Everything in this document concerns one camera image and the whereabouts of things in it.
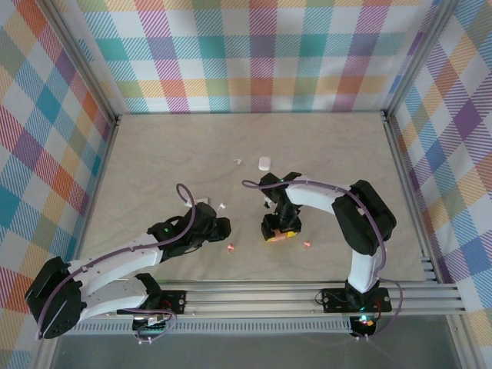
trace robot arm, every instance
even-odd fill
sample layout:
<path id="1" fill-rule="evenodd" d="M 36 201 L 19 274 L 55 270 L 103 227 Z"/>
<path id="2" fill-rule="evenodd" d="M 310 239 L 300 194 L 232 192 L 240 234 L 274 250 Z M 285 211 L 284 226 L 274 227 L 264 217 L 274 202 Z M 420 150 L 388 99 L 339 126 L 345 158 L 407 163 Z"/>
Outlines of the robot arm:
<path id="1" fill-rule="evenodd" d="M 262 186 L 269 187 L 281 182 L 287 184 L 261 189 Z M 381 253 L 377 236 L 367 216 L 351 196 L 340 190 L 314 187 L 308 182 L 309 178 L 294 172 L 282 179 L 268 173 L 260 180 L 259 188 L 265 197 L 277 205 L 273 214 L 264 216 L 261 231 L 266 241 L 278 241 L 296 235 L 302 226 L 298 217 L 301 206 L 310 206 L 335 215 L 345 240 L 352 248 L 351 272 L 346 282 L 347 299 L 353 299 L 354 305 L 359 306 L 379 285 L 375 275 Z M 358 181 L 352 186 L 337 188 L 357 196 L 376 221 L 383 239 L 386 241 L 390 238 L 396 219 L 368 182 Z"/>
<path id="2" fill-rule="evenodd" d="M 183 237 L 164 246 L 145 248 L 145 245 L 174 238 L 186 229 L 190 220 L 191 210 L 184 217 L 177 216 L 154 224 L 146 234 L 96 258 L 67 264 L 61 258 L 47 261 L 25 294 L 25 300 L 38 322 L 48 297 L 59 288 L 42 319 L 42 336 L 58 337 L 83 319 L 118 309 L 162 309 L 163 300 L 168 300 L 169 296 L 162 294 L 150 274 L 137 274 L 136 278 L 129 279 L 118 288 L 109 283 L 142 268 L 195 251 L 205 242 L 224 240 L 231 233 L 229 219 L 217 218 L 213 208 L 198 203 L 193 224 Z"/>

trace metal bar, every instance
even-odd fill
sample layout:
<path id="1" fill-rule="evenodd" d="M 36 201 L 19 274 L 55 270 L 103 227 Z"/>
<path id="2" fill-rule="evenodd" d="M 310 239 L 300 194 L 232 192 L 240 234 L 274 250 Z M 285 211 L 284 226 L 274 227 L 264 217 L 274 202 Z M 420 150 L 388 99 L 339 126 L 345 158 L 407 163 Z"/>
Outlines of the metal bar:
<path id="1" fill-rule="evenodd" d="M 424 226 L 424 219 L 422 218 L 421 211 L 418 206 L 417 198 L 415 197 L 415 192 L 411 184 L 410 177 L 408 176 L 407 170 L 405 168 L 403 155 L 401 154 L 400 147 L 398 145 L 397 137 L 394 134 L 394 130 L 391 127 L 392 124 L 397 124 L 396 121 L 384 120 L 383 126 L 386 133 L 388 144 L 390 145 L 391 154 L 393 155 L 393 160 L 397 169 L 398 177 L 400 179 L 401 186 L 403 188 L 404 199 L 407 204 L 408 212 L 412 220 L 415 232 L 417 233 L 417 239 L 419 245 L 421 246 L 422 254 L 429 258 L 430 262 L 434 266 L 434 273 L 436 274 L 436 279 L 439 283 L 444 282 L 443 275 L 439 270 L 439 264 L 437 263 L 437 258 L 432 251 L 431 240 Z"/>
<path id="2" fill-rule="evenodd" d="M 344 282 L 330 281 L 158 281 L 163 290 L 199 291 L 319 291 L 323 288 L 344 288 Z M 407 289 L 456 289 L 454 284 L 435 284 L 427 281 L 401 281 Z M 381 287 L 397 291 L 392 283 L 381 283 Z"/>
<path id="3" fill-rule="evenodd" d="M 62 15 L 59 13 L 58 8 L 52 0 L 36 0 L 36 2 L 45 14 L 50 25 L 53 27 L 58 38 L 60 38 L 63 49 L 74 63 L 75 68 L 84 80 L 89 91 L 92 93 L 94 100 L 98 103 L 103 115 L 112 125 L 115 125 L 119 113 L 113 110 L 108 97 L 101 88 L 98 79 L 92 73 L 91 68 L 88 66 L 84 54 L 78 47 L 78 43 L 71 33 L 70 28 L 66 25 Z"/>
<path id="4" fill-rule="evenodd" d="M 389 116 L 393 116 L 403 100 L 407 97 L 415 78 L 418 76 L 422 66 L 427 61 L 432 48 L 437 42 L 441 32 L 446 26 L 449 18 L 456 8 L 458 0 L 447 0 L 440 2 L 434 19 L 431 21 L 429 29 L 425 32 L 421 43 L 419 44 L 414 57 L 412 58 L 408 70 L 405 72 L 400 84 L 397 87 L 390 104 L 387 107 Z"/>
<path id="5" fill-rule="evenodd" d="M 29 369 L 46 369 L 47 367 L 51 367 L 57 343 L 57 338 L 42 340 L 36 349 L 33 350 L 34 354 L 29 362 Z"/>
<path id="6" fill-rule="evenodd" d="M 248 291 L 248 299 L 251 301 L 313 301 L 313 298 L 319 290 L 302 290 L 302 291 Z M 389 290 L 391 298 L 398 298 L 398 290 Z M 454 288 L 404 288 L 405 298 L 460 298 L 460 293 Z M 204 303 L 214 301 L 242 301 L 244 292 L 226 291 L 226 292 L 188 292 L 186 301 L 189 304 Z"/>
<path id="7" fill-rule="evenodd" d="M 473 333 L 471 332 L 470 322 L 466 315 L 447 316 L 451 337 L 462 367 L 467 369 L 481 369 L 487 367 L 484 357 L 478 348 Z"/>
<path id="8" fill-rule="evenodd" d="M 113 147 L 115 146 L 116 136 L 118 134 L 118 129 L 119 129 L 119 122 L 120 122 L 120 118 L 118 118 L 116 124 L 113 125 L 111 128 L 111 133 L 108 139 L 108 146 L 106 147 L 105 156 L 104 159 L 102 160 L 101 170 L 98 173 L 98 178 L 95 183 L 94 194 L 92 194 L 92 197 L 89 200 L 88 213 L 87 216 L 85 217 L 85 220 L 83 221 L 81 234 L 80 237 L 78 238 L 77 245 L 75 246 L 75 251 L 73 256 L 74 259 L 78 259 L 80 255 L 82 245 L 84 244 L 85 235 L 87 234 L 88 225 L 92 219 L 92 215 L 94 214 L 95 203 L 98 200 L 102 181 L 105 177 L 106 169 L 108 168 L 109 158 L 111 157 Z"/>

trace cable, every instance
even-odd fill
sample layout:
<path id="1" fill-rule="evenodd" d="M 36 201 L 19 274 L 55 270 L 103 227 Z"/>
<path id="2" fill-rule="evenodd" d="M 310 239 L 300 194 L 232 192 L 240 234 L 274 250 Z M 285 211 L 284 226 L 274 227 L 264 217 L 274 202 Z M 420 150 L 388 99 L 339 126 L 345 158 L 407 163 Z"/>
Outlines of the cable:
<path id="1" fill-rule="evenodd" d="M 188 225 L 186 226 L 186 228 L 178 235 L 174 236 L 173 238 L 170 238 L 168 240 L 165 240 L 165 241 L 162 241 L 162 242 L 158 242 L 156 244 L 140 244 L 139 246 L 135 246 L 133 248 L 121 248 L 119 250 L 115 250 L 113 252 L 110 252 L 109 254 L 106 254 L 106 255 L 102 255 L 101 257 L 99 258 L 96 258 L 94 259 L 93 261 L 87 263 L 86 265 L 83 265 L 81 266 L 79 269 L 75 270 L 74 272 L 72 272 L 70 275 L 68 275 L 67 277 L 65 277 L 65 279 L 63 281 L 61 281 L 58 286 L 56 286 L 53 291 L 50 293 L 50 295 L 48 296 L 48 299 L 46 300 L 42 310 L 41 310 L 41 313 L 39 315 L 39 319 L 38 319 L 38 326 L 37 326 L 37 330 L 36 330 L 36 335 L 35 335 L 35 340 L 39 341 L 41 338 L 43 338 L 43 333 L 41 332 L 42 330 L 42 325 L 43 325 L 43 322 L 45 320 L 45 317 L 46 317 L 46 314 L 48 312 L 48 308 L 49 306 L 51 305 L 51 303 L 53 302 L 53 299 L 55 298 L 56 294 L 62 289 L 62 287 L 64 285 L 66 285 L 72 278 L 76 277 L 77 275 L 79 275 L 80 273 L 83 272 L 83 269 L 84 268 L 92 268 L 94 267 L 96 264 L 106 260 L 106 259 L 109 259 L 109 258 L 112 258 L 113 256 L 116 256 L 116 255 L 120 255 L 120 254 L 123 254 L 125 252 L 133 252 L 133 251 L 137 251 L 137 250 L 147 250 L 147 249 L 152 249 L 152 248 L 158 248 L 160 246 L 165 246 L 166 244 L 170 244 L 170 243 L 173 243 L 177 240 L 179 240 L 180 238 L 182 238 L 191 228 L 191 226 L 193 225 L 193 222 L 194 222 L 194 217 L 195 217 L 195 213 L 196 213 L 196 208 L 195 208 L 195 205 L 194 205 L 194 199 L 193 199 L 193 195 L 191 194 L 190 190 L 188 190 L 188 188 L 182 184 L 182 183 L 178 183 L 176 185 L 176 192 L 178 193 L 178 196 L 183 199 L 183 195 L 181 194 L 181 189 L 184 190 L 184 192 L 186 192 L 186 194 L 188 195 L 188 197 L 190 198 L 190 202 L 191 202 L 191 218 L 190 218 L 190 222 L 188 223 Z M 58 316 L 58 314 L 60 314 L 62 308 L 63 308 L 64 305 L 62 305 L 60 307 L 60 309 L 58 310 L 58 312 L 56 313 L 55 317 Z"/>
<path id="2" fill-rule="evenodd" d="M 379 332 L 374 333 L 373 334 L 373 337 L 374 336 L 377 336 L 377 335 L 379 335 L 381 333 L 383 333 L 384 331 L 386 331 L 394 323 L 394 321 L 396 320 L 396 318 L 398 317 L 398 315 L 401 313 L 401 308 L 403 306 L 403 288 L 401 288 L 401 285 L 398 282 L 393 281 L 391 279 L 384 279 L 384 278 L 379 278 L 379 279 L 381 281 L 383 281 L 383 282 L 390 282 L 390 283 L 396 284 L 396 286 L 398 288 L 398 292 L 400 292 L 400 296 L 398 297 L 398 306 L 397 306 L 396 310 L 394 311 L 394 314 L 391 317 L 391 320 Z"/>
<path id="3" fill-rule="evenodd" d="M 194 248 L 193 250 L 191 251 L 186 251 L 183 255 L 188 255 L 188 254 L 191 254 L 192 252 L 195 252 L 197 250 L 200 250 L 200 248 Z"/>
<path id="4" fill-rule="evenodd" d="M 378 311 L 379 314 L 377 315 L 377 318 L 376 318 L 375 321 L 379 321 L 379 319 L 381 318 L 381 310 L 383 310 L 383 309 L 381 307 L 381 302 L 379 302 L 379 300 L 376 300 L 375 302 L 376 302 L 376 305 L 377 305 L 377 309 L 379 310 Z"/>
<path id="5" fill-rule="evenodd" d="M 325 294 L 329 294 L 330 296 L 332 296 L 332 297 L 333 297 L 333 298 L 335 298 L 336 300 L 339 300 L 340 302 L 343 302 L 343 303 L 347 303 L 347 302 L 348 302 L 347 300 L 342 300 L 342 299 L 341 299 L 341 298 L 339 298 L 336 294 L 332 294 L 331 292 L 321 290 L 321 291 L 319 291 L 319 292 L 316 294 L 316 296 L 314 296 L 314 301 L 316 301 L 316 304 L 318 304 L 318 305 L 322 305 L 322 304 L 323 304 L 323 302 L 320 302 L 320 301 L 317 299 L 317 297 L 318 297 L 320 294 L 322 294 L 323 292 L 324 292 Z"/>
<path id="6" fill-rule="evenodd" d="M 168 314 L 171 315 L 173 318 L 173 323 L 169 325 L 166 329 L 164 329 L 163 332 L 155 336 L 154 338 L 148 338 L 147 340 L 144 340 L 142 336 L 140 335 L 140 332 L 143 330 L 143 327 L 140 327 L 137 329 L 137 334 L 136 337 L 138 339 L 138 343 L 141 344 L 142 342 L 148 342 L 149 344 L 155 342 L 159 338 L 164 337 L 171 329 L 173 329 L 176 325 L 176 322 L 178 321 L 178 316 L 176 315 L 173 310 L 145 310 L 145 309 L 123 309 L 125 311 L 129 311 L 130 313 L 144 313 L 144 314 Z"/>

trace plaid fabric backdrop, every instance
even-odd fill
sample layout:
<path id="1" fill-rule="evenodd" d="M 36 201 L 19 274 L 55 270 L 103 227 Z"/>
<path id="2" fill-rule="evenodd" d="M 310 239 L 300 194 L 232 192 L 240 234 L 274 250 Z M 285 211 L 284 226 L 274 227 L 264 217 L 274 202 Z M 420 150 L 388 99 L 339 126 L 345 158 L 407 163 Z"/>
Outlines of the plaid fabric backdrop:
<path id="1" fill-rule="evenodd" d="M 35 0 L 0 1 L 0 368 L 27 367 L 24 293 L 71 259 L 110 127 Z"/>
<path id="2" fill-rule="evenodd" d="M 381 108 L 438 2 L 58 0 L 58 7 L 119 111 L 356 111 Z"/>
<path id="3" fill-rule="evenodd" d="M 491 0 L 460 2 L 397 122 L 432 246 L 492 367 Z"/>

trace white plastic piece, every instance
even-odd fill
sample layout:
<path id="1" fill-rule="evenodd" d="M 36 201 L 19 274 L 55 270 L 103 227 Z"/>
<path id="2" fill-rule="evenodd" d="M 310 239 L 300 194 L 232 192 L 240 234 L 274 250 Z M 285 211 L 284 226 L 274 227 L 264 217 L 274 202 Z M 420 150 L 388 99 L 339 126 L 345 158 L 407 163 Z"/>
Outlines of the white plastic piece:
<path id="1" fill-rule="evenodd" d="M 369 291 L 377 282 L 374 269 L 379 265 L 381 249 L 378 248 L 373 256 L 362 255 L 352 250 L 352 268 L 348 275 L 348 283 L 362 294 Z"/>
<path id="2" fill-rule="evenodd" d="M 275 203 L 272 200 L 270 200 L 270 198 L 267 198 L 265 196 L 263 199 L 264 199 L 264 202 L 267 203 L 269 209 L 275 208 Z"/>
<path id="3" fill-rule="evenodd" d="M 195 205 L 199 202 L 204 202 L 205 204 L 210 205 L 210 198 L 199 198 L 199 199 L 194 200 Z M 184 206 L 186 206 L 187 208 L 191 208 L 190 199 L 186 200 L 186 202 L 184 203 Z"/>
<path id="4" fill-rule="evenodd" d="M 104 254 L 109 254 L 120 248 L 133 248 L 140 244 L 155 244 L 157 240 L 150 234 L 143 234 L 132 242 L 128 242 L 119 248 L 114 248 Z M 145 267 L 151 267 L 152 265 L 159 264 L 162 258 L 162 250 L 158 248 L 142 249 L 138 251 L 126 251 L 121 254 L 115 255 L 111 258 L 103 260 L 97 263 L 94 267 L 88 268 L 85 273 L 80 273 L 74 277 L 74 281 L 82 282 L 81 298 L 84 301 L 87 296 L 96 292 L 99 288 L 105 286 L 109 282 L 113 282 L 115 279 L 124 277 L 134 271 Z M 68 271 L 73 273 L 80 267 L 88 264 L 92 261 L 92 258 L 73 260 L 70 262 L 71 266 L 68 267 Z"/>
<path id="5" fill-rule="evenodd" d="M 84 299 L 87 307 L 81 311 L 79 321 L 118 309 L 138 308 L 147 297 L 145 286 L 137 278 L 106 284 Z"/>
<path id="6" fill-rule="evenodd" d="M 271 159 L 268 156 L 262 156 L 258 162 L 258 169 L 261 171 L 269 171 L 271 166 Z"/>
<path id="7" fill-rule="evenodd" d="M 308 177 L 300 176 L 296 181 L 309 181 Z M 292 204 L 311 206 L 322 211 L 334 214 L 332 204 L 335 199 L 342 196 L 340 192 L 327 188 L 308 186 L 305 184 L 290 184 L 287 189 L 287 196 Z"/>

